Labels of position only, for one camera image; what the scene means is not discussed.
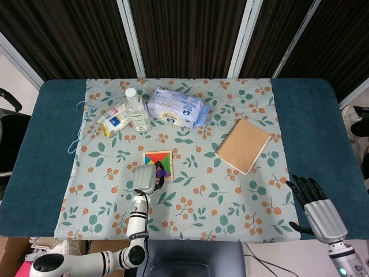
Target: floral tablecloth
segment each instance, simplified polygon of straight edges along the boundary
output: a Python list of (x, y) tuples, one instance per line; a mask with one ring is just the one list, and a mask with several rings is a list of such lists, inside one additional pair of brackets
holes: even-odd
[[(96, 120), (128, 87), (148, 100), (156, 85), (194, 95), (210, 105), (194, 130), (153, 119), (152, 130), (124, 128), (106, 138)], [(297, 222), (270, 79), (91, 79), (81, 137), (61, 207), (59, 239), (126, 239), (134, 169), (142, 152), (173, 152), (174, 180), (150, 196), (153, 239), (273, 242), (297, 240)], [(239, 118), (272, 136), (248, 175), (221, 161), (215, 150)]]

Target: tissue pack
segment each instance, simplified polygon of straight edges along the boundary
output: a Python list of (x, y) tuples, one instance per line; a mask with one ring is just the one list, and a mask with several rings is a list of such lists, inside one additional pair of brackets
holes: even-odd
[(210, 110), (200, 98), (157, 86), (148, 103), (152, 117), (193, 129), (205, 123)]

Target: notebook spiral binding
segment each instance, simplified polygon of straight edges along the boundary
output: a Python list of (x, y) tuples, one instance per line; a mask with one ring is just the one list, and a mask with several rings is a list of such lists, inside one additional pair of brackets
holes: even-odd
[(219, 145), (217, 151), (215, 151), (216, 154), (218, 154), (218, 151), (221, 150), (221, 148), (223, 147), (223, 145), (225, 144), (225, 142), (228, 140), (229, 136), (232, 134), (232, 132), (234, 131), (234, 129), (236, 128), (236, 126), (240, 122), (240, 120), (241, 120), (241, 118), (239, 120), (237, 120), (237, 122), (234, 124), (234, 126), (232, 127), (232, 129), (229, 131), (228, 135), (221, 142), (221, 144)]

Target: black chair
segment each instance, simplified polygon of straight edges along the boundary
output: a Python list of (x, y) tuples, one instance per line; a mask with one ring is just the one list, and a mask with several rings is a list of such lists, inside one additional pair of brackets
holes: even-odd
[(14, 108), (9, 111), (0, 108), (0, 201), (3, 198), (6, 185), (9, 182), (14, 164), (21, 147), (25, 131), (28, 126), (29, 115), (18, 113), (22, 109), (21, 103), (8, 91), (0, 88), (0, 96), (7, 100)]

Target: table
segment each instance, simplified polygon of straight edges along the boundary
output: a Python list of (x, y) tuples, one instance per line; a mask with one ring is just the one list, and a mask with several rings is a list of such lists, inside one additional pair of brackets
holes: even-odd
[[(53, 236), (74, 159), (65, 149), (80, 127), (82, 110), (77, 113), (75, 104), (84, 98), (85, 82), (42, 86), (0, 205), (1, 235)], [(317, 179), (336, 204), (347, 238), (368, 239), (362, 226), (369, 218), (359, 216), (369, 196), (332, 87), (320, 79), (273, 79), (272, 86), (289, 173)], [(296, 210), (300, 224), (308, 225), (303, 210)]]

